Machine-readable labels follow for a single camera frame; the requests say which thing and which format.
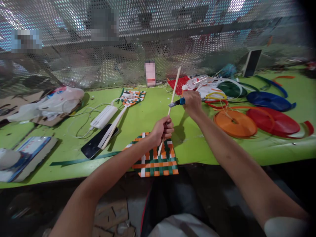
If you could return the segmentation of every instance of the green table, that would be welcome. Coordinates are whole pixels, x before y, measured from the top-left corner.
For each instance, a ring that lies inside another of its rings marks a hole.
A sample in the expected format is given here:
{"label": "green table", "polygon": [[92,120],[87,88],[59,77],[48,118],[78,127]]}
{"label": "green table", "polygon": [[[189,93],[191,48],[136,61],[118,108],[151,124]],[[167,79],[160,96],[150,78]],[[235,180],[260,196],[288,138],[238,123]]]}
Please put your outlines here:
{"label": "green table", "polygon": [[[308,79],[300,75],[296,71],[283,73],[261,73],[261,76],[273,79],[276,76],[292,75],[295,79],[278,79],[277,81],[287,90],[291,103],[296,102],[297,107],[286,112],[288,116],[301,123],[306,120],[316,126],[316,110],[313,102],[316,101],[316,80]],[[256,77],[241,79],[241,82],[251,84],[257,88],[266,85],[263,81]],[[121,94],[120,88],[108,89],[102,91],[88,92],[90,98],[94,96],[94,100],[89,100],[87,106],[95,107],[102,102],[111,102],[114,98]],[[142,88],[139,90],[147,91],[143,102],[136,104],[127,109],[122,121],[119,124],[120,133],[109,143],[107,148],[101,153],[106,154],[112,151],[121,151],[127,144],[135,139],[142,132],[150,132],[155,122],[161,117],[167,115],[168,104],[172,95],[166,93],[162,88]],[[273,86],[268,92],[282,95],[281,92]],[[211,107],[203,104],[203,110],[212,117],[215,111]],[[85,139],[77,139],[71,137],[67,133],[67,129],[74,119],[76,121],[70,127],[69,132],[75,134],[81,126],[78,136],[84,135],[89,127],[91,120],[97,116],[97,112],[93,112],[91,118],[87,114],[80,115],[75,118],[67,118],[54,128],[39,125],[27,137],[30,136],[54,136],[60,139],[55,146],[54,151],[48,156],[40,168],[37,168],[25,181],[21,183],[0,183],[0,188],[18,187],[22,185],[31,185],[42,182],[50,182],[55,180],[72,179],[86,177],[92,173],[98,166],[109,158],[92,160],[69,166],[49,166],[52,162],[70,161],[83,159],[85,156],[80,151],[81,147],[89,141],[98,131],[93,131],[91,136]],[[184,113],[182,106],[176,106],[171,111],[171,118],[175,125],[175,132],[172,141],[175,146],[175,154],[178,164],[203,163],[210,165],[218,165],[212,152],[210,151],[200,129],[188,118]],[[302,129],[297,135],[303,135]],[[258,138],[250,140],[236,141],[248,151],[260,165],[273,165],[303,159],[314,158],[316,154],[316,137],[312,135],[308,138],[300,140],[289,140],[271,137],[262,131],[258,131]]]}
{"label": "green table", "polygon": [[0,128],[0,148],[13,149],[35,128],[32,122],[12,122]]}

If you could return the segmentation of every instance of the plastic bottle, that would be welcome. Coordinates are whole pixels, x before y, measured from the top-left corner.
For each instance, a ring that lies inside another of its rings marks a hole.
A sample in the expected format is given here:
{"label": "plastic bottle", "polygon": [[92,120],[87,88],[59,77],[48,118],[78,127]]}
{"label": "plastic bottle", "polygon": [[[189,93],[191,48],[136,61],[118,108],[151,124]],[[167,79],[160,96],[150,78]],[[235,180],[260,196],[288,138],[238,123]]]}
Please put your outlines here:
{"label": "plastic bottle", "polygon": [[207,84],[210,80],[211,78],[208,75],[200,75],[197,77],[192,77],[190,80],[186,82],[186,84],[182,86],[182,90],[191,91],[201,85]]}

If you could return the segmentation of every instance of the plastic bag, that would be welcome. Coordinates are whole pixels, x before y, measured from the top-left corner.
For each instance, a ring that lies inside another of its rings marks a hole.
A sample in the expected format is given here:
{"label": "plastic bag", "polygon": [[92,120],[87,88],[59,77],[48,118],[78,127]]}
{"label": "plastic bag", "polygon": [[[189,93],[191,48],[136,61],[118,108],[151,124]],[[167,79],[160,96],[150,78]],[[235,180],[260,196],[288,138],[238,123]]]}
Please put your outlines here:
{"label": "plastic bag", "polygon": [[70,113],[83,98],[85,92],[78,88],[60,87],[34,104],[22,105],[17,114],[8,116],[9,122],[47,117],[53,120],[57,115]]}

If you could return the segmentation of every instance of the metal mesh wall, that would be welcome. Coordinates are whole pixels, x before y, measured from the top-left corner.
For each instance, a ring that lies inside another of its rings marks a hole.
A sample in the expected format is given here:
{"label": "metal mesh wall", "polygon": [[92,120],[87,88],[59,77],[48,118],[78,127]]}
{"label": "metal mesh wall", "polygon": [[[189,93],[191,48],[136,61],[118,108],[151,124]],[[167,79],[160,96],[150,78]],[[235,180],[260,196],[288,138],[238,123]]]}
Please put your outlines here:
{"label": "metal mesh wall", "polygon": [[[95,10],[111,29],[109,8],[119,12],[117,41],[95,42]],[[11,53],[12,30],[41,31],[42,49]],[[308,31],[293,0],[2,0],[0,97],[144,84],[145,60],[155,61],[157,81],[180,65],[187,75],[242,65],[254,49],[263,49],[260,68],[306,61],[314,56]]]}

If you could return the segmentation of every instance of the white power bank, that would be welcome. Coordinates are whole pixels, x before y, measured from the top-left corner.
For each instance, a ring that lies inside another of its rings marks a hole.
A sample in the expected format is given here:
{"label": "white power bank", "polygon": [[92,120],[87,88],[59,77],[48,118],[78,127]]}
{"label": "white power bank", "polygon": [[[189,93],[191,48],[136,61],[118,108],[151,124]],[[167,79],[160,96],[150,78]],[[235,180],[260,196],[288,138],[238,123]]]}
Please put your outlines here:
{"label": "white power bank", "polygon": [[90,123],[90,126],[103,129],[117,111],[117,107],[108,105],[102,112]]}

